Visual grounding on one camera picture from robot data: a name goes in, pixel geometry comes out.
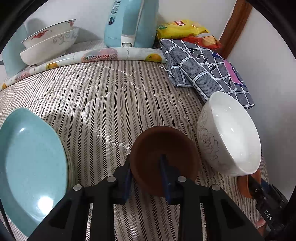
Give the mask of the person's right hand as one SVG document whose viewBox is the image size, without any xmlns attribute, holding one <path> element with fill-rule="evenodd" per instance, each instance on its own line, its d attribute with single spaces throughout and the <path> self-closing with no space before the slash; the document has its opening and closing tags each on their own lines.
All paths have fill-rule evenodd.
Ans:
<svg viewBox="0 0 296 241">
<path fill-rule="evenodd" d="M 265 233 L 266 226 L 267 226 L 266 221 L 263 218 L 261 218 L 260 220 L 258 220 L 256 222 L 256 226 L 257 226 L 258 232 L 263 237 L 264 233 Z"/>
</svg>

